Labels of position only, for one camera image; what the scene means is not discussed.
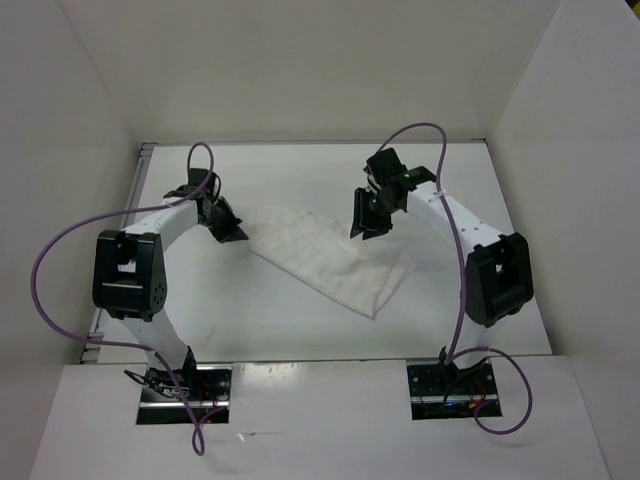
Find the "white pleated skirt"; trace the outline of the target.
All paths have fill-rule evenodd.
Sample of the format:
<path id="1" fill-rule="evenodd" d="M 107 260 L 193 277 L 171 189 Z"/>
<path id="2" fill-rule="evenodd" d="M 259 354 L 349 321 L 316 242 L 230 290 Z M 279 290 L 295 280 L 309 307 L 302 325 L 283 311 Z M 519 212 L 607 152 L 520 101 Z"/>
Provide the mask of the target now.
<path id="1" fill-rule="evenodd" d="M 252 253 L 370 319 L 415 268 L 394 244 L 351 239 L 343 223 L 310 211 L 243 206 L 240 217 Z"/>

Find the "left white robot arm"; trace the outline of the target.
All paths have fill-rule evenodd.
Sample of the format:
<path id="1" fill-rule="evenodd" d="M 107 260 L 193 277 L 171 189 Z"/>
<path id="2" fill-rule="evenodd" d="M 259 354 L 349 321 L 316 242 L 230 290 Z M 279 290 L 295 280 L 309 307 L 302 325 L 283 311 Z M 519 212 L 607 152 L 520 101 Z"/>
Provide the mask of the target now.
<path id="1" fill-rule="evenodd" d="M 94 304 L 147 347 L 146 383 L 164 386 L 180 400 L 192 397 L 202 378 L 192 349 L 180 339 L 165 309 L 164 253 L 196 226 L 206 228 L 221 244 L 249 239 L 220 189 L 215 173 L 191 168 L 187 183 L 167 193 L 159 210 L 123 230 L 103 231 L 96 243 Z"/>

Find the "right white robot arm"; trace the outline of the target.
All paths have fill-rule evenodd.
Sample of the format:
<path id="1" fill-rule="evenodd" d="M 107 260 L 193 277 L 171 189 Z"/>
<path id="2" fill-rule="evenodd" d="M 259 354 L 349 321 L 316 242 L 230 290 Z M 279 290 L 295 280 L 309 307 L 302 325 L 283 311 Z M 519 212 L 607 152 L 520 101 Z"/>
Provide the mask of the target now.
<path id="1" fill-rule="evenodd" d="M 413 169 L 387 148 L 366 161 L 368 185 L 354 193 L 350 237 L 364 240 L 391 231 L 392 215 L 403 211 L 449 241 L 462 261 L 462 326 L 438 357 L 445 395 L 462 392 L 485 362 L 481 348 L 491 342 L 499 320 L 519 313 L 534 294 L 529 247 L 519 233 L 503 233 L 480 220 L 438 188 L 424 166 Z"/>

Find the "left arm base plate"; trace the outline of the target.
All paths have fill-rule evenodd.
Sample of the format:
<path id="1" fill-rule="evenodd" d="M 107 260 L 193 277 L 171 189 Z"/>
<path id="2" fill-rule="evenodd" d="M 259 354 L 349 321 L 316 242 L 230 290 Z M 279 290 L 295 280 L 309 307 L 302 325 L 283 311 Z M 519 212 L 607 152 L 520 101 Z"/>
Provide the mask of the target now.
<path id="1" fill-rule="evenodd" d="M 197 420 L 204 424 L 226 424 L 229 420 L 233 366 L 231 364 L 199 364 L 195 385 L 180 380 L 181 390 L 189 400 Z M 190 417 L 177 387 L 166 372 L 149 368 L 144 374 L 124 373 L 141 386 L 136 423 L 138 425 L 189 424 Z"/>

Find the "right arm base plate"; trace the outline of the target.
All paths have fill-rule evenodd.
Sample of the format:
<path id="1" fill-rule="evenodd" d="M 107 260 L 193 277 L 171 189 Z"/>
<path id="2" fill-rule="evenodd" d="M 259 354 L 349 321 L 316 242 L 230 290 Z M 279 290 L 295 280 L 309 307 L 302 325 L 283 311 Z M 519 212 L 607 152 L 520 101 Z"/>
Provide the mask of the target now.
<path id="1" fill-rule="evenodd" d="M 498 389 L 488 361 L 447 382 L 436 360 L 406 365 L 411 414 L 414 421 L 501 417 Z"/>

